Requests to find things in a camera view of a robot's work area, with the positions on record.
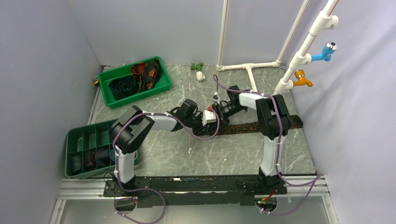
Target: marble surface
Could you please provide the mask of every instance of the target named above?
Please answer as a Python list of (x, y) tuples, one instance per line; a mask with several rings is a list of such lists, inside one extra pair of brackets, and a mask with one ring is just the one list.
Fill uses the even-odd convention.
[[(134, 102), (117, 109), (98, 105), (95, 123), (116, 119), (128, 107), (137, 105), (150, 112), (165, 112), (187, 98), (194, 100), (199, 109), (212, 104), (216, 84), (212, 75), (226, 86), (238, 85), (241, 90), (250, 88), (245, 70), (217, 72), (215, 65), (205, 65), (206, 79), (199, 82), (189, 65), (165, 65), (172, 80), (171, 90)], [(261, 92), (273, 92), (283, 76), (278, 68), (253, 69), (257, 88)], [(220, 100), (228, 100), (226, 91), (219, 90)], [(296, 114), (290, 92), (284, 93), (290, 115)], [(230, 118), (231, 124), (257, 121), (255, 110), (239, 112)], [(261, 133), (216, 136), (212, 140), (197, 140), (184, 130), (177, 132), (152, 131), (139, 149), (142, 162), (136, 167), (137, 175), (237, 175), (257, 174), (262, 161), (263, 136)], [(281, 171), (284, 174), (311, 174), (314, 167), (302, 129), (289, 131), (281, 156)]]

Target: dark green organizer box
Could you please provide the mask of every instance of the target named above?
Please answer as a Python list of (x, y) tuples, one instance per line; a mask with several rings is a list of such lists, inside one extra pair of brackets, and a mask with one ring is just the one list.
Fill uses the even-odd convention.
[(71, 172), (71, 158), (75, 155), (81, 155), (82, 163), (84, 163), (84, 153), (86, 151), (95, 151), (98, 148), (107, 147), (113, 149), (109, 129), (115, 120), (109, 120), (102, 123), (88, 125), (84, 127), (71, 129), (66, 135), (66, 163), (65, 173), (69, 178), (85, 179), (91, 176), (114, 171), (114, 162), (110, 161), (110, 165), (104, 168), (96, 168), (87, 171), (82, 164), (82, 172), (73, 174)]
[[(131, 67), (133, 65), (140, 63), (140, 62), (152, 60), (154, 58), (158, 58), (160, 65), (161, 65), (161, 69), (163, 71), (160, 80), (155, 84), (154, 88), (151, 90), (147, 90), (144, 92), (134, 94), (133, 96), (130, 96), (130, 97), (126, 97), (126, 98), (123, 98), (120, 100), (115, 100), (113, 97), (113, 94), (111, 93), (111, 90), (109, 88), (110, 82), (116, 78), (130, 76), (131, 75)], [(172, 81), (169, 78), (169, 75), (165, 69), (165, 66), (163, 65), (161, 58), (158, 56), (151, 57), (146, 60), (142, 60), (142, 61), (135, 62), (132, 64), (127, 64), (127, 65), (124, 65), (124, 66), (116, 68), (116, 69), (102, 72), (98, 75), (98, 78), (99, 78), (100, 87), (102, 89), (103, 100), (105, 102), (105, 105), (109, 106), (112, 109), (130, 104), (132, 102), (135, 102), (135, 101), (147, 98), (147, 97), (151, 97), (151, 96), (156, 95), (161, 92), (168, 91), (168, 90), (170, 90), (170, 86), (172, 85)]]

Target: white wall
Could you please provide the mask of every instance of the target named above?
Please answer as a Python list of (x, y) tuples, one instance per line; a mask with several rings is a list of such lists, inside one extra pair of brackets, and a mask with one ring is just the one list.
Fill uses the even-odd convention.
[(3, 0), (0, 21), (0, 223), (48, 223), (100, 66), (63, 0)]
[[(101, 64), (217, 61), (223, 0), (67, 1)], [(223, 64), (274, 61), (302, 2), (229, 0)]]
[(308, 53), (339, 49), (301, 67), (314, 86), (292, 90), (297, 111), (341, 223), (395, 223), (396, 3), (341, 0), (333, 14), (339, 26)]

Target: orange and black patterned fabric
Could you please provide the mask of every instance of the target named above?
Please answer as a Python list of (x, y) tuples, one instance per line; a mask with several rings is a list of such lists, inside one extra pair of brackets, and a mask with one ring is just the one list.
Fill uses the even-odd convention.
[(140, 91), (144, 92), (154, 88), (162, 76), (158, 59), (140, 62), (131, 67), (132, 76), (140, 82)]

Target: metal frame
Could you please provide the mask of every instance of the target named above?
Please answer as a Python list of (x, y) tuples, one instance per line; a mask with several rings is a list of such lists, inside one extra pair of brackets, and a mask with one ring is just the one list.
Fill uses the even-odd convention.
[[(89, 114), (88, 125), (95, 123), (96, 114), (98, 111), (98, 105), (101, 100), (102, 95), (100, 94), (100, 87), (97, 88), (95, 98), (93, 100), (93, 104), (91, 107), (91, 111)], [(285, 176), (285, 179), (289, 182), (295, 184), (301, 184), (308, 181), (311, 181), (315, 178), (312, 175), (301, 175), (301, 176)], [(59, 188), (59, 193), (57, 195), (56, 203), (54, 210), (52, 212), (52, 217), (49, 224), (59, 224), (61, 222), (61, 218), (63, 215), (64, 207), (67, 200), (92, 200), (92, 199), (100, 199), (100, 200), (114, 200), (119, 199), (120, 197), (103, 197), (103, 191), (105, 188), (105, 181), (110, 179), (63, 179), (61, 182), (61, 186)], [(301, 197), (305, 196), (307, 193), (309, 186), (303, 187), (292, 187), (287, 185), (288, 194), (286, 195), (276, 195), (277, 197), (288, 197), (289, 202), (291, 201), (291, 197)], [(267, 195), (255, 195), (256, 198), (266, 197)], [(337, 218), (337, 214), (335, 212), (334, 206), (332, 204), (330, 198), (330, 192), (327, 187), (326, 180), (324, 176), (322, 176), (312, 188), (311, 193), (312, 196), (321, 196), (323, 200), (323, 204), (327, 213), (327, 217), (329, 219), (330, 224), (339, 224), (339, 220)]]

